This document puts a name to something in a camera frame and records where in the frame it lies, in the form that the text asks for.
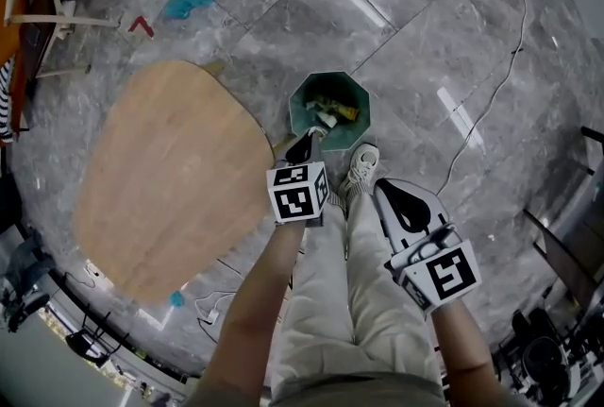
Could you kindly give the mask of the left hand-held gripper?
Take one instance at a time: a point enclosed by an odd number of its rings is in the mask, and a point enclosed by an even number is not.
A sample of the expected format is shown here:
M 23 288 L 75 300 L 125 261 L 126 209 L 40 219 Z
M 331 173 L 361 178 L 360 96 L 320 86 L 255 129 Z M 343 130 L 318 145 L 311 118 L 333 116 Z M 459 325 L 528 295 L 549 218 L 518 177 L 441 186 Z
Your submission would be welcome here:
M 284 160 L 267 171 L 267 191 L 278 224 L 320 221 L 329 196 L 322 141 L 308 129 L 287 143 Z

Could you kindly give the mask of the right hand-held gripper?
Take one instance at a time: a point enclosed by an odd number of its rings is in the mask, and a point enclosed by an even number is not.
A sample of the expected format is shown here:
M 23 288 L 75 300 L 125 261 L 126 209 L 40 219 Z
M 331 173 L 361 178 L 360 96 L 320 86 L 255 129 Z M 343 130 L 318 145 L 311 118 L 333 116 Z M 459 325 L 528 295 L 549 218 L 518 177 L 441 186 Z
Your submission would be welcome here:
M 436 194 L 406 180 L 380 178 L 374 197 L 382 228 L 395 254 L 385 267 L 423 314 L 431 314 L 481 285 L 469 240 L 439 249 L 416 262 L 410 262 L 411 254 L 403 252 L 448 222 L 448 213 Z

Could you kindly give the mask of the green waste bin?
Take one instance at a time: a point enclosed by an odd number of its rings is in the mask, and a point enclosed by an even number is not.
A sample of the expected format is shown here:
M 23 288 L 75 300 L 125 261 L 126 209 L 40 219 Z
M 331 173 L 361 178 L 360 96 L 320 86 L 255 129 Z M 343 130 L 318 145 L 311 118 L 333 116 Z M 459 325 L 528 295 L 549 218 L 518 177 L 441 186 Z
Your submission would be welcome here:
M 338 124 L 333 129 L 322 125 L 316 117 L 317 111 L 306 110 L 305 104 L 322 97 L 337 100 L 360 110 L 355 122 L 333 115 Z M 289 116 L 292 133 L 302 135 L 311 127 L 322 127 L 327 136 L 321 142 L 323 151 L 345 151 L 350 149 L 371 125 L 369 93 L 345 72 L 320 72 L 309 74 L 291 95 Z

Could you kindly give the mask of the yellow snack wrapper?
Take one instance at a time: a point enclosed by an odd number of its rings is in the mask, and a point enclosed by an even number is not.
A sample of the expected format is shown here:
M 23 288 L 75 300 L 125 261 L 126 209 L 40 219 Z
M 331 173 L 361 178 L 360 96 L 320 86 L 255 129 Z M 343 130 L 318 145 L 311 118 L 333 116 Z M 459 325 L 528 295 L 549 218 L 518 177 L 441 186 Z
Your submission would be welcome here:
M 337 100 L 331 98 L 322 97 L 317 100 L 322 110 L 332 115 L 338 115 L 343 117 L 345 120 L 355 122 L 358 119 L 360 110 L 354 107 L 349 107 L 340 103 Z

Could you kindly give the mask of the person's left forearm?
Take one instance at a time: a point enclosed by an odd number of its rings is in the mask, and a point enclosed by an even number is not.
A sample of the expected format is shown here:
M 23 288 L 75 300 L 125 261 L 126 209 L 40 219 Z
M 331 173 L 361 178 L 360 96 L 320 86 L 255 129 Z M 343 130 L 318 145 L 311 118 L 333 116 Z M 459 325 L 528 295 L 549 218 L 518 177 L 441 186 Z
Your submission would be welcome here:
M 259 401 L 273 334 L 306 224 L 276 226 L 232 300 L 199 388 L 227 388 Z

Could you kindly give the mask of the person's right forearm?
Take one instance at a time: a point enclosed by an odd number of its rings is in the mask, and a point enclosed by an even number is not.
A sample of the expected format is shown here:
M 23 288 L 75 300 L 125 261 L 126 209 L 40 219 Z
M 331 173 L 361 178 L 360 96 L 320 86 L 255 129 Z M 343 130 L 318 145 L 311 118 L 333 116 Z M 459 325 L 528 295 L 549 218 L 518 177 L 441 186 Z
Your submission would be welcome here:
M 453 407 L 495 407 L 503 389 L 495 377 L 492 354 L 474 317 L 460 299 L 431 315 L 445 363 Z

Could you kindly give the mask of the oval wooden table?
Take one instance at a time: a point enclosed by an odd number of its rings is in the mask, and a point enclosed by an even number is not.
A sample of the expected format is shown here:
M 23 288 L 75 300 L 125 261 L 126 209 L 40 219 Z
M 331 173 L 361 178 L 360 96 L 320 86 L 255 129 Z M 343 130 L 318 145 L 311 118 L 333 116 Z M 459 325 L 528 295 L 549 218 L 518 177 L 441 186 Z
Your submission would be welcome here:
M 160 304 L 265 218 L 273 162 L 257 120 L 206 70 L 150 64 L 109 111 L 75 239 L 122 294 Z

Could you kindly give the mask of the person's beige trousers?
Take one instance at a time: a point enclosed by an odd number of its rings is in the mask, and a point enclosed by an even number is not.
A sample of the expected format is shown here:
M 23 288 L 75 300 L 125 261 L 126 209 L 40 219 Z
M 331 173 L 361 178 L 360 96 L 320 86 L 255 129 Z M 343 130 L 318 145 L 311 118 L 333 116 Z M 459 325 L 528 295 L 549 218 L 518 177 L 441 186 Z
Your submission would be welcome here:
M 370 194 L 327 204 L 306 236 L 272 367 L 273 399 L 285 382 L 361 372 L 410 374 L 442 387 L 425 318 L 385 267 L 390 247 Z

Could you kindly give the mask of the person's grey shirt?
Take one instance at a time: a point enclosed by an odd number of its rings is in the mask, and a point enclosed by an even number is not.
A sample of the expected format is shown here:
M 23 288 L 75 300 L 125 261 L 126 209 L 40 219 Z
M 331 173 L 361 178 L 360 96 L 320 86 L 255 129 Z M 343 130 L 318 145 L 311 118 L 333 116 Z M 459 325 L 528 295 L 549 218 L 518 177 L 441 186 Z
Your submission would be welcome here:
M 233 387 L 203 386 L 182 407 L 260 407 Z M 266 407 L 449 407 L 442 387 L 410 374 L 361 372 L 285 382 Z

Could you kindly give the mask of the red tape corner mark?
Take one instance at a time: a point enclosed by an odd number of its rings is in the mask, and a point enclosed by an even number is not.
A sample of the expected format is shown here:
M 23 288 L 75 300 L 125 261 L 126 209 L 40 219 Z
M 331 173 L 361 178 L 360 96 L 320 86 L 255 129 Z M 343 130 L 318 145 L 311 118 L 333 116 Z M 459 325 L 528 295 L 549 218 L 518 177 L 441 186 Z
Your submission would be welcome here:
M 150 40 L 154 39 L 155 32 L 153 28 L 147 23 L 147 21 L 142 16 L 138 16 L 134 19 L 127 32 L 134 33 L 137 29 L 142 30 Z

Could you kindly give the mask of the white tape corner mark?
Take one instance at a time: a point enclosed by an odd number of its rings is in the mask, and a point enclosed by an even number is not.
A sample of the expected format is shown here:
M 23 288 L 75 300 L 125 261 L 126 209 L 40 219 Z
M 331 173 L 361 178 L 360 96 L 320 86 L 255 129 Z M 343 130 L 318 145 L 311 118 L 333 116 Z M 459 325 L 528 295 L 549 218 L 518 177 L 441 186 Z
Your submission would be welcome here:
M 142 306 L 137 311 L 137 317 L 142 321 L 146 322 L 153 329 L 157 331 L 163 331 L 166 326 L 170 323 L 176 312 L 185 312 L 187 309 L 187 300 L 185 298 L 185 291 L 188 282 L 184 283 L 178 290 L 182 293 L 185 299 L 185 303 L 181 308 L 174 308 L 170 305 L 169 297 L 166 301 L 156 306 Z

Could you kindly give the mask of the dark chair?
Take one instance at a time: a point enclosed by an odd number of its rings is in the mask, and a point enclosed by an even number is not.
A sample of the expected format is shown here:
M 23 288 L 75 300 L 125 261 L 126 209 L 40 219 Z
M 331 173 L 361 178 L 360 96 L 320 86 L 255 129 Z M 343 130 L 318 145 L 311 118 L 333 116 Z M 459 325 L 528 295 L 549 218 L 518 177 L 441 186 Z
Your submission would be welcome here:
M 110 315 L 111 312 L 107 312 L 93 329 L 87 326 L 89 315 L 88 311 L 85 311 L 81 328 L 65 337 L 65 342 L 73 353 L 98 368 L 103 367 L 108 362 L 129 336 L 128 333 L 119 336 L 114 348 L 108 342 L 102 340 L 102 337 L 109 331 L 108 319 Z

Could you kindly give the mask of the black white striped blanket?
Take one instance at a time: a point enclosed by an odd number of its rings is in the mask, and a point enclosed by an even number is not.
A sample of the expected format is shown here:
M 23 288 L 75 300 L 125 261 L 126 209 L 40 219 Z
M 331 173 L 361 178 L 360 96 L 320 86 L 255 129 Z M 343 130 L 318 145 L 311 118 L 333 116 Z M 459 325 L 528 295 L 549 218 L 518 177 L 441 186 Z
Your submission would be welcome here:
M 10 125 L 10 96 L 9 84 L 13 75 L 14 58 L 9 59 L 0 68 L 0 142 L 11 144 L 13 142 L 13 131 Z

